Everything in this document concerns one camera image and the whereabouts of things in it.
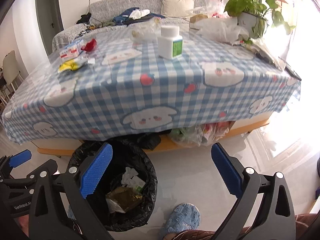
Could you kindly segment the white small sachet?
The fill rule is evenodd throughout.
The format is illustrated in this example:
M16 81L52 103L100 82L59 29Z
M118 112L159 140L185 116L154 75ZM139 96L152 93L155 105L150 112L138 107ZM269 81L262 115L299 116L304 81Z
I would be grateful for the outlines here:
M94 65L95 64L95 58L88 58L87 63L90 65Z

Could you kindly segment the dark green door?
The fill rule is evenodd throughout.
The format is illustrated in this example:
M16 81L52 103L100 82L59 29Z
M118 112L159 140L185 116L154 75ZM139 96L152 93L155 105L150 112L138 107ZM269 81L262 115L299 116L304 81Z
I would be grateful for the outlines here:
M52 41L63 31L59 0L35 0L37 22L46 54L52 52Z

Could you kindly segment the blue checkered bear tablecloth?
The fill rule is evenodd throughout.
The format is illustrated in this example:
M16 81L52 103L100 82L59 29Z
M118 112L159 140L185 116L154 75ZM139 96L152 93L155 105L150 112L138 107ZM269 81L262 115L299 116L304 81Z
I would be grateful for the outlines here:
M300 81L242 46L180 29L182 54L167 60L131 29L96 37L93 64L59 72L39 65L16 90L2 122L18 144L36 139L106 140L281 111Z

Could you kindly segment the pile of clothes on sofa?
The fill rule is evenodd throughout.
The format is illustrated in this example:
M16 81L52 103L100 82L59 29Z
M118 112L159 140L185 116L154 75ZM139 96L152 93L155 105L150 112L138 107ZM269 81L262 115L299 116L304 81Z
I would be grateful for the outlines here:
M155 14L149 9L140 10L139 7L132 7L125 10L120 15L114 17L112 21L115 23L115 25L128 26L135 23L146 22L153 17L157 17L160 19L165 18L165 16Z

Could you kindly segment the red white small carton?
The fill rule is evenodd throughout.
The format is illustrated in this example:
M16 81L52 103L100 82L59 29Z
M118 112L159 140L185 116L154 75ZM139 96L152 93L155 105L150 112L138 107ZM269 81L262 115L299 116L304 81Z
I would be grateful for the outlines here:
M60 59L62 62L66 62L68 60L72 60L78 57L82 53L81 47L71 46L66 49L60 51Z

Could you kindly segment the yellow white snack wrapper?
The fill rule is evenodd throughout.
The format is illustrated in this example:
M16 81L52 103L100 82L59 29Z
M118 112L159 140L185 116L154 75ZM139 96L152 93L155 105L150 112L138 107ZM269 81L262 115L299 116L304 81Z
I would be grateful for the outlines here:
M61 64L58 68L58 73L65 71L76 71L79 70L88 61L87 57L76 57L74 59L68 60Z

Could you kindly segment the white medicine bottle green label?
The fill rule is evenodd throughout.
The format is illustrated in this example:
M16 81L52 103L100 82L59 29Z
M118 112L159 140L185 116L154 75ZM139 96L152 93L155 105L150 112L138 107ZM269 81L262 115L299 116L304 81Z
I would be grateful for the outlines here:
M183 37L178 25L162 25L157 37L158 54L165 59L173 59L182 54Z

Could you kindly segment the beige dining chair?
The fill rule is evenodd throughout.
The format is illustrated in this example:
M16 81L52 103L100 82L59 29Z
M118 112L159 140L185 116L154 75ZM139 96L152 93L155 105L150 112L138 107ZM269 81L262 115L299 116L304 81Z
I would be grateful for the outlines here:
M23 82L14 50L3 59L2 69L5 80L2 91L7 98L11 98Z

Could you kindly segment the pink white plastic bag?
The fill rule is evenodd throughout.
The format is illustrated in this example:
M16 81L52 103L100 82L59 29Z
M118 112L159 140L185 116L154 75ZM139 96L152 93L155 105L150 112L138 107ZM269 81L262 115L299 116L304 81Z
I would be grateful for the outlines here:
M225 12L225 6L228 0L204 0L204 5L196 5L194 8L186 11L187 16L206 15L208 18L230 18Z

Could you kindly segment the white crumpled plastic bag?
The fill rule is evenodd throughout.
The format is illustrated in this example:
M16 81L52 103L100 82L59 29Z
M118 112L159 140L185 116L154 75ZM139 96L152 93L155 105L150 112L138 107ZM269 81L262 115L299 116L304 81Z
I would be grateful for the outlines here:
M249 32L238 25L237 18L208 18L199 22L198 35L222 43L235 43L240 40L247 41Z

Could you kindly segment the blue fuzzy slipper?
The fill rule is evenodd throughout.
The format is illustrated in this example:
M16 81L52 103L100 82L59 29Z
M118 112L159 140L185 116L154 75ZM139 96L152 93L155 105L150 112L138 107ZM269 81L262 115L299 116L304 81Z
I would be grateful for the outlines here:
M174 239L181 233L196 230L200 221L200 212L195 205L180 204L174 208L165 226L160 230L159 239Z

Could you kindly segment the plastic bags under table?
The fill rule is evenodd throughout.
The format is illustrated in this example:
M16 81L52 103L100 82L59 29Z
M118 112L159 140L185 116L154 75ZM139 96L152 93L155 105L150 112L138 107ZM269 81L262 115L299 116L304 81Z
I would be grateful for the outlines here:
M169 138L182 147L209 146L223 138L231 129L230 121L172 129Z

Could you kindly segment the white crumpled tissue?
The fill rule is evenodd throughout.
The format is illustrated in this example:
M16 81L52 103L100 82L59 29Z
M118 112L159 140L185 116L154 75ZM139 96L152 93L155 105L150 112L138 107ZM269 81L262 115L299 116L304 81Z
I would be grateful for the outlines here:
M122 175L121 184L123 187L133 187L133 177L138 176L138 172L134 168L126 167L125 173Z

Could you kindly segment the black lined trash bin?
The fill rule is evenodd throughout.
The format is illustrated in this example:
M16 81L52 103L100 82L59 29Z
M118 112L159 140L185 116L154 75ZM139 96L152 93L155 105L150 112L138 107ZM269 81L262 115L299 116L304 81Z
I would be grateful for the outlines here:
M91 209L108 231L124 232L147 224L157 197L155 168L146 153L127 140L109 140L110 164L92 194ZM125 168L134 168L133 187L121 184Z

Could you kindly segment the grey covered sofa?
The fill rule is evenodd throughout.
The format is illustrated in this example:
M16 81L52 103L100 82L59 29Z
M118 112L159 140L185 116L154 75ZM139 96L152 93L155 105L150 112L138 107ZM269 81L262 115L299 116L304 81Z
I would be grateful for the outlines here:
M89 6L91 17L87 22L75 24L58 34L52 41L52 50L71 43L80 33L89 28L90 25L102 28L103 31L115 30L115 27L107 27L105 24L119 16L126 9L139 7L149 9L151 13L161 13L163 0L101 0ZM194 0L194 7L206 5L205 0Z

